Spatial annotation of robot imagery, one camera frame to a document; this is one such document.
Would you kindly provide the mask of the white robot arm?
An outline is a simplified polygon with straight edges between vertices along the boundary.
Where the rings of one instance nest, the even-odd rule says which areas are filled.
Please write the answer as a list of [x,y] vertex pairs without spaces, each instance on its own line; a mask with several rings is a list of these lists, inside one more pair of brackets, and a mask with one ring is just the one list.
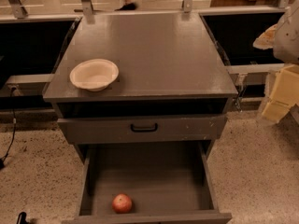
[[299,0],[295,0],[278,23],[253,42],[256,49],[272,49],[285,66],[276,72],[273,89],[263,109],[265,119],[279,123],[299,102]]

